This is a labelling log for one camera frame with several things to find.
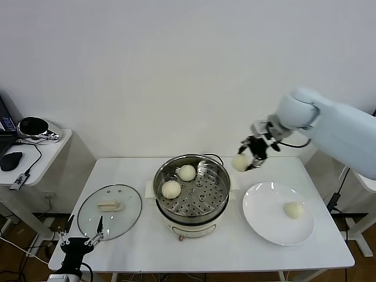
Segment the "white table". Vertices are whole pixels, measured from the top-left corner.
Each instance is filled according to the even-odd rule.
[[[363,188],[371,193],[376,193],[376,181],[368,179],[364,177],[363,175],[360,175],[357,172],[352,171],[355,177],[359,180],[360,184],[363,186]],[[355,223],[355,221],[352,218],[347,217],[346,218],[348,229],[348,239],[354,240],[359,249],[361,250],[363,256],[365,257],[372,257],[374,254],[365,241],[365,238],[363,237],[362,233],[365,232],[368,228],[370,228],[372,225],[376,223],[376,206],[374,207],[373,211],[368,213],[365,217],[363,217],[358,223]],[[346,238],[346,232],[341,232],[342,236]]]
[[[316,191],[303,164],[296,157],[271,157],[259,169],[235,173],[231,158],[224,158],[230,174],[237,177],[236,200],[229,202],[220,224],[210,235],[178,241],[162,221],[155,201],[145,199],[145,183],[153,179],[167,159],[99,159],[73,210],[70,236],[82,236],[77,215],[93,192],[110,184],[127,184],[143,198],[136,224],[126,234],[101,242],[85,256],[94,272],[207,273],[278,270],[312,270],[298,276],[308,281],[328,268],[350,267],[354,259],[337,226]],[[241,203],[246,190],[258,182],[285,183],[312,201],[315,230],[299,246],[284,247],[260,237],[246,222]],[[49,262],[53,270],[64,258],[59,247]]]
[[[51,145],[37,145],[38,149],[42,152],[42,158],[36,163],[30,171],[30,176],[26,180],[25,184],[21,187],[22,189],[30,189],[28,186],[36,185],[43,175],[46,173],[50,165],[56,159],[57,155],[63,149],[66,142],[71,138],[72,131],[70,129],[63,129],[63,138]],[[13,214],[17,215],[22,221],[24,221],[28,226],[33,228],[39,234],[39,241],[43,239],[52,239],[53,233],[47,228],[47,225],[51,224],[51,220],[45,221],[45,224],[41,223],[25,205],[17,199],[16,194],[18,191],[10,191],[9,186],[13,184],[16,178],[24,173],[29,166],[39,157],[39,152],[34,146],[30,145],[19,145],[11,147],[7,153],[12,152],[22,152],[23,157],[18,165],[18,167],[10,172],[3,172],[0,170],[0,202],[9,209]]]

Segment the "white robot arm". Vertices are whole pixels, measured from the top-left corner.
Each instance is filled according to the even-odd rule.
[[[294,130],[324,153],[376,180],[376,118],[307,88],[285,96],[275,114],[252,124],[253,135],[239,149],[241,153],[248,147],[254,156],[247,170],[265,161],[268,147],[279,151],[278,144]]]

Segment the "black cable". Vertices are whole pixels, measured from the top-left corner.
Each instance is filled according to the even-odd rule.
[[[87,263],[81,263],[83,266],[86,266],[88,270],[90,271],[90,282],[93,282],[93,270]]]
[[[162,279],[159,282],[164,282],[167,276],[170,275],[169,273],[162,277]]]
[[[31,145],[31,146],[34,146],[34,148],[39,152],[39,157],[37,158],[37,160],[35,162],[33,162],[33,164],[31,166],[29,166],[29,168],[25,171],[25,174],[28,174],[30,172],[30,170],[32,169],[32,167],[39,162],[39,160],[42,158],[42,152],[38,149],[38,147],[36,146],[36,144],[32,144],[32,143],[22,143],[22,142],[15,142],[13,143],[13,145]]]
[[[31,243],[33,242],[34,240],[34,236],[31,238],[30,242],[28,243],[28,246],[31,245]],[[19,267],[18,267],[18,271],[19,271],[19,276],[18,276],[18,281],[21,282],[21,276],[24,277],[24,280],[26,282],[26,279],[25,279],[25,275],[24,275],[24,269],[26,267],[26,264],[28,263],[28,260],[29,260],[29,256],[26,256],[26,260],[25,260],[25,263],[22,265],[22,261],[23,261],[23,258],[24,256],[21,257],[21,261],[19,262]]]
[[[349,172],[350,172],[350,168],[347,169],[346,174],[345,174],[345,176],[343,177],[343,180],[342,180],[342,183],[341,183],[340,189],[339,189],[338,192],[337,192],[338,194],[340,193],[340,191],[341,191],[341,189],[342,189],[342,187],[343,187],[343,184],[345,183],[346,177],[347,177],[347,175],[348,175]]]
[[[52,209],[52,206],[51,206],[51,197],[48,198],[48,209],[46,211],[44,211],[42,214],[38,215],[37,217],[40,218],[42,216],[44,216],[47,212],[49,212],[50,210]]]
[[[267,124],[266,124],[266,127],[265,127],[265,128],[266,128],[266,131],[269,133],[269,135],[270,135],[271,137],[273,137],[273,135],[272,135],[271,132],[270,132],[269,127],[270,127],[270,125],[269,125],[269,123],[267,123]],[[291,144],[287,144],[287,143],[284,143],[284,142],[281,142],[281,141],[277,141],[277,140],[276,140],[276,142],[277,142],[277,144],[281,144],[281,145],[286,146],[286,147],[295,148],[295,149],[300,149],[300,148],[304,148],[304,147],[308,146],[308,145],[311,143],[311,139],[308,139],[307,143],[305,143],[305,144],[303,144],[303,145],[291,145]]]
[[[10,271],[10,270],[3,270],[3,271],[0,271],[0,274],[3,274],[3,273],[19,274],[18,272]]]
[[[278,143],[278,144],[281,144],[281,145],[283,145],[283,146],[286,146],[286,147],[299,149],[299,148],[303,148],[303,147],[308,146],[308,145],[311,143],[311,139],[308,139],[308,141],[307,141],[306,144],[303,144],[303,145],[300,145],[300,146],[297,146],[297,145],[291,145],[291,144],[286,144],[286,143],[283,143],[283,142],[277,142],[277,143]]]
[[[15,214],[11,214],[11,215],[9,215],[9,216],[2,216],[2,215],[0,214],[0,216],[1,216],[3,219],[5,219],[5,218],[7,218],[7,217],[16,216],[16,215],[15,215]]]
[[[219,159],[219,161],[221,162],[222,166],[224,166],[223,160],[221,159],[220,156],[218,156],[218,155],[216,155],[216,154],[204,154],[204,156],[214,156],[214,157],[216,157],[217,159]]]
[[[348,227],[347,227],[347,223],[346,223],[346,217],[345,215],[343,214],[343,212],[341,212],[340,210],[338,210],[336,207],[333,208],[333,210],[339,212],[342,216],[343,216],[343,220],[345,222],[345,229],[346,229],[346,246],[348,247]],[[347,282],[347,268],[345,268],[345,282]]]

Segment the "computer mouse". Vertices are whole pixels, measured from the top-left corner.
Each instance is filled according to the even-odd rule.
[[[13,152],[4,155],[0,159],[0,169],[3,172],[9,172],[11,170],[14,170],[18,166],[19,161],[22,158],[22,155],[22,152]]]

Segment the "cable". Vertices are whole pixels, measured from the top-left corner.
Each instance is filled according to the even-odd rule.
[[[308,139],[308,141],[307,141],[306,144],[303,144],[303,145],[300,145],[300,146],[297,146],[297,145],[290,145],[290,144],[286,144],[286,143],[283,143],[283,142],[277,142],[277,143],[278,143],[278,144],[281,144],[281,145],[283,145],[283,146],[286,146],[286,147],[299,149],[299,148],[303,148],[303,147],[308,146],[308,145],[311,143],[311,139]]]
[[[198,277],[195,277],[195,276],[190,275],[190,274],[188,274],[188,273],[184,273],[184,274],[187,275],[189,278],[199,280],[200,282],[204,282],[204,281],[202,281],[202,279],[200,279],[200,278],[198,278]]]
[[[6,219],[7,217],[16,216],[16,215],[15,215],[15,214],[10,214],[9,216],[2,216],[2,215],[0,214],[0,216],[1,216],[3,219]]]
[[[10,270],[3,270],[3,271],[0,272],[0,274],[3,274],[3,273],[19,274],[18,272],[10,271]],[[22,274],[22,278],[23,278],[24,281],[26,281],[24,274]]]
[[[92,268],[90,267],[90,265],[88,265],[87,263],[81,263],[83,266],[86,266],[88,268],[88,270],[90,271],[90,282],[93,282],[93,270]]]
[[[133,281],[133,278],[139,273],[132,273],[132,275],[129,277],[129,280],[125,279],[125,280],[122,280],[121,282],[134,282]]]
[[[30,239],[30,242],[28,243],[28,246],[31,246],[33,247],[34,244],[33,244],[33,237]],[[22,256],[21,257],[21,261],[19,262],[19,266],[18,266],[18,272],[19,272],[19,275],[18,275],[18,281],[21,282],[21,276],[24,276],[24,269],[26,267],[26,264],[28,263],[28,260],[29,260],[29,256],[26,256],[26,260],[25,260],[25,263],[22,265],[22,261],[24,259],[25,256]]]
[[[4,239],[2,237],[0,237],[0,239],[3,240],[3,241],[6,241],[7,243],[11,244],[12,246],[14,246],[14,247],[20,249],[21,251],[23,251],[24,253],[29,254],[30,256],[35,257],[37,260],[39,260],[39,261],[43,262],[44,264],[48,265],[48,263],[45,262],[44,260],[41,260],[39,257],[34,256],[32,253],[29,253],[28,251],[25,251],[24,249],[18,247],[16,244],[13,244],[12,242],[8,241],[7,239]]]
[[[350,170],[351,170],[350,168],[347,169],[347,171],[345,173],[345,176],[342,179],[342,183],[340,185],[340,188],[339,188],[338,192],[334,193],[331,196],[331,198],[330,198],[330,200],[329,200],[329,202],[327,204],[327,209],[328,209],[329,212],[331,212],[336,207],[336,205],[338,203],[338,200],[341,197],[340,191],[342,190],[343,184],[345,183],[346,177],[347,177],[348,173],[350,172]]]
[[[217,159],[219,159],[219,161],[221,162],[222,166],[224,166],[223,160],[221,159],[220,156],[218,156],[218,155],[216,155],[216,154],[204,154],[204,156],[214,156],[214,157],[216,157]]]
[[[269,133],[270,136],[273,136],[270,132],[270,125],[269,123],[266,124],[265,126],[266,128],[266,131]],[[277,141],[277,144],[281,144],[283,146],[286,146],[286,147],[290,147],[290,148],[295,148],[295,149],[300,149],[300,148],[304,148],[306,146],[308,146],[310,143],[311,143],[311,139],[308,139],[307,143],[303,144],[303,145],[291,145],[291,144],[287,144],[287,143],[284,143],[284,142],[281,142],[281,141]]]
[[[339,212],[343,216],[343,220],[345,221],[345,229],[346,229],[346,240],[345,240],[345,242],[346,242],[346,246],[348,247],[348,226],[347,226],[347,223],[346,223],[346,217],[343,214],[343,212],[341,212],[340,210],[338,210],[336,207],[333,208],[333,210]],[[347,282],[347,268],[345,268],[345,282]]]
[[[348,173],[350,172],[350,168],[348,168],[347,169],[347,171],[346,171],[346,173],[345,173],[345,176],[343,177],[343,180],[342,180],[342,183],[341,183],[341,186],[340,186],[340,189],[338,190],[338,194],[340,193],[340,191],[341,191],[341,189],[342,189],[342,187],[343,187],[343,184],[345,183],[345,180],[346,180],[346,177],[347,177],[347,175],[348,175]]]
[[[157,282],[157,278],[155,278],[154,274],[153,274],[153,273],[151,273],[151,275],[153,276],[153,278],[154,278],[154,281],[155,281],[155,282]]]
[[[52,206],[51,206],[51,197],[46,197],[48,199],[48,209],[43,212],[41,215],[37,216],[37,217],[42,217],[44,216],[47,212],[49,212],[51,209],[52,209]]]
[[[39,152],[39,157],[37,158],[37,160],[35,162],[33,162],[33,164],[31,166],[29,166],[29,168],[25,171],[25,174],[28,174],[30,172],[30,170],[32,169],[32,167],[39,162],[39,160],[42,158],[42,152],[38,149],[38,147],[36,146],[36,144],[31,144],[31,143],[23,143],[23,142],[15,142],[13,143],[13,145],[31,145],[31,146],[34,146],[34,148]]]
[[[159,282],[164,282],[165,279],[167,279],[167,277],[169,276],[170,274],[166,274],[165,276],[162,277],[162,279],[159,280]]]

